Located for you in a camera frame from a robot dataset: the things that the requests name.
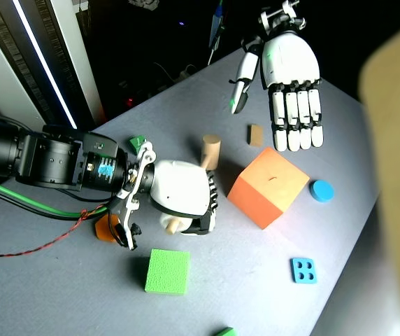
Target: blue square block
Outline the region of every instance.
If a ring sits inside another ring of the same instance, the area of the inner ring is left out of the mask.
[[[293,280],[297,284],[316,284],[317,274],[312,259],[293,258],[292,259]]]

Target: table surface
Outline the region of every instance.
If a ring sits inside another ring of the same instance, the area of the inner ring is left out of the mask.
[[[283,155],[312,180],[330,182],[335,198],[320,204],[304,188],[287,212],[260,230],[225,197],[263,149],[247,145],[248,125],[261,125],[264,147],[273,146],[268,95],[259,76],[245,110],[228,112],[232,85],[227,81],[242,56],[236,51],[98,129],[121,146],[145,134],[159,159],[197,163],[202,136],[219,134],[214,232],[168,236],[159,226],[159,212],[143,197],[132,215],[143,230],[135,251],[99,241],[94,223],[87,221],[52,248],[0,258],[0,335],[209,336],[226,326],[239,335],[310,334],[378,196],[368,123],[357,101],[324,81],[323,147]],[[5,185],[59,209],[93,207],[55,190],[14,181]],[[0,200],[0,253],[48,242],[71,224]],[[191,253],[186,295],[144,292],[152,248]],[[317,284],[292,281],[290,258],[295,257],[315,261]]]

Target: white light strip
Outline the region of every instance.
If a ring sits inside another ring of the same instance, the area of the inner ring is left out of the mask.
[[[48,76],[49,81],[51,82],[52,87],[54,88],[55,94],[57,95],[57,98],[60,100],[60,104],[62,105],[66,116],[69,119],[69,122],[71,123],[71,126],[75,129],[77,129],[76,123],[74,122],[73,116],[68,110],[68,106],[66,105],[62,94],[60,93],[59,88],[57,87],[57,84],[54,80],[54,77],[52,76],[51,70],[48,67],[48,63],[46,63],[46,60],[43,56],[43,53],[40,50],[40,47],[38,46],[37,40],[35,39],[34,33],[32,32],[31,26],[29,25],[29,22],[27,22],[26,15],[23,12],[23,8],[21,8],[20,2],[18,0],[12,0],[18,15],[20,16],[21,22],[23,23],[24,28],[26,29],[27,35],[29,36],[29,39],[32,42],[32,45],[34,46],[35,52],[37,53],[38,58],[40,59],[41,65],[43,66],[43,69],[46,72],[46,75]]]

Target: green block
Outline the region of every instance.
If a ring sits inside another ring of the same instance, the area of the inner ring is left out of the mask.
[[[145,142],[145,136],[143,136],[143,135],[135,136],[134,138],[131,138],[129,140],[129,143],[131,144],[131,146],[135,150],[135,154],[136,155],[138,155],[139,148],[141,147],[143,142]]]
[[[216,336],[237,336],[237,332],[233,328],[227,328],[219,332]]]
[[[153,249],[145,291],[151,293],[186,294],[190,254],[181,251]]]

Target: blue circular block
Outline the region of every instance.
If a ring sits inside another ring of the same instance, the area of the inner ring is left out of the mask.
[[[334,198],[332,185],[323,180],[317,180],[310,185],[310,193],[317,201],[324,203]]]

